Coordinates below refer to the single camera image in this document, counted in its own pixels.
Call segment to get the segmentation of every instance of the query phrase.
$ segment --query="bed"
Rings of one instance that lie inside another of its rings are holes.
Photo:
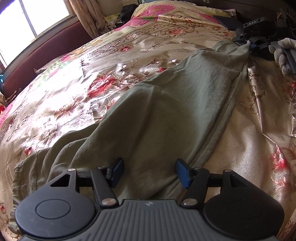
[[[0,229],[8,229],[16,163],[51,147],[69,131],[100,122],[134,84],[187,55],[231,40],[213,15],[234,9],[199,7],[182,1],[141,4],[124,26],[63,56],[38,75],[0,115]],[[296,223],[296,85],[275,62],[252,57],[248,78],[214,152],[205,164],[212,173],[232,169],[278,200],[285,220],[280,240]],[[218,193],[208,191],[207,199]]]

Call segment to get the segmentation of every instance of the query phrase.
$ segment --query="round black knob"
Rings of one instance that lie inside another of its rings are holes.
[[[87,197],[64,187],[37,190],[16,209],[23,234],[40,239],[67,237],[85,228],[96,213]]]
[[[214,229],[241,240],[261,240],[276,235],[284,218],[276,200],[251,188],[223,191],[205,204],[203,214]]]

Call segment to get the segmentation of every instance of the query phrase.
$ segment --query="black grip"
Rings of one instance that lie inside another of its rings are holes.
[[[293,77],[294,80],[296,80],[296,62],[295,59],[290,51],[290,49],[282,49],[283,53],[285,54],[288,64],[290,66],[291,69],[291,75]]]

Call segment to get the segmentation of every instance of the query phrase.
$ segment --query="white glove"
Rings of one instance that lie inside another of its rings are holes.
[[[283,40],[278,41],[278,44],[283,49],[296,49],[296,40],[285,38]],[[286,67],[287,59],[285,55],[283,54],[282,49],[275,49],[274,46],[269,45],[269,51],[274,54],[275,61],[279,64],[281,67],[281,71],[283,74],[290,74],[289,70]]]

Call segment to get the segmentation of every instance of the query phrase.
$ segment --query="beige curtain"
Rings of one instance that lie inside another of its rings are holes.
[[[96,0],[70,0],[70,3],[87,33],[94,39],[105,27],[105,14]]]

